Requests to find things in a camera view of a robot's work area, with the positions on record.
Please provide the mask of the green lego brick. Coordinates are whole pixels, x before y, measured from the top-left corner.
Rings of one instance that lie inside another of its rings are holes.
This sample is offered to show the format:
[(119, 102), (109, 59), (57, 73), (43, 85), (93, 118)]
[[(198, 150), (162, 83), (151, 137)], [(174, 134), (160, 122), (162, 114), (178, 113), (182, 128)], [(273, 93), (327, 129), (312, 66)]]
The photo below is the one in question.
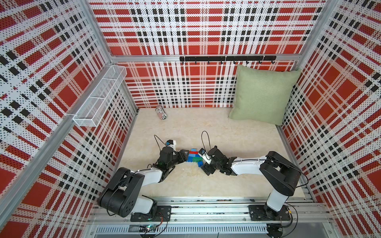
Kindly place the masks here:
[(202, 161), (203, 161), (203, 159), (201, 157), (193, 157), (192, 158), (193, 163), (198, 163), (198, 162), (202, 162)]

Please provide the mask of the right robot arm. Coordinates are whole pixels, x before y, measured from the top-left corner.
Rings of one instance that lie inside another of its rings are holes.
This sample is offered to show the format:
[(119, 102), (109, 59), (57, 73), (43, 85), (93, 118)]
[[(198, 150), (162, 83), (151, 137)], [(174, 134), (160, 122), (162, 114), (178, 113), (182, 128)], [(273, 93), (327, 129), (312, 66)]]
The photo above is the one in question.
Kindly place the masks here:
[(202, 148), (198, 154), (205, 161), (201, 168), (208, 176), (216, 170), (227, 176), (264, 176), (273, 187), (265, 204), (265, 209), (272, 212), (279, 212), (286, 200), (294, 195), (302, 175), (302, 171), (296, 165), (275, 151), (250, 159), (227, 158), (217, 147), (209, 151)]

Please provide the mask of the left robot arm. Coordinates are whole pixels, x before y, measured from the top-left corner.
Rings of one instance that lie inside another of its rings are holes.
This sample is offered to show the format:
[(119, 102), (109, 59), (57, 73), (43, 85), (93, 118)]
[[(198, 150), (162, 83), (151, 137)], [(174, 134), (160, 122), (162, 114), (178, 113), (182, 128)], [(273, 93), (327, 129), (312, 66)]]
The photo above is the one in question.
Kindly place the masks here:
[(97, 199), (98, 206), (106, 209), (110, 216), (127, 217), (138, 213), (155, 219), (159, 214), (157, 201), (140, 195), (141, 188), (163, 182), (176, 165), (188, 160), (189, 154), (188, 150), (175, 151), (174, 146), (165, 146), (151, 168), (135, 172), (119, 168)]

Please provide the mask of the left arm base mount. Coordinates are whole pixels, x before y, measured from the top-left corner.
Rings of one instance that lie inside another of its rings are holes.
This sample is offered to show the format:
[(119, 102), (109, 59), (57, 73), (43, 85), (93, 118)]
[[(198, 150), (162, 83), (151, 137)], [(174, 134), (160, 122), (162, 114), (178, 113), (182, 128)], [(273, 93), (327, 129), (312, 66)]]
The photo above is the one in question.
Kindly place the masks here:
[(133, 213), (131, 222), (169, 222), (171, 218), (171, 206), (156, 206), (148, 214)]

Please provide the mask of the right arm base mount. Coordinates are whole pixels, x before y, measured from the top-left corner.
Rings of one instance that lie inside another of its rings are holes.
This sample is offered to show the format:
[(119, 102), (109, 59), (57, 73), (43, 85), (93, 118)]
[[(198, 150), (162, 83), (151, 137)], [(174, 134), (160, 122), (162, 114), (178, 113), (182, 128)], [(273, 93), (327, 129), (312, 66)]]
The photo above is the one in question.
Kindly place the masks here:
[(249, 215), (252, 221), (291, 221), (291, 214), (286, 205), (280, 211), (274, 211), (266, 205), (249, 205)]

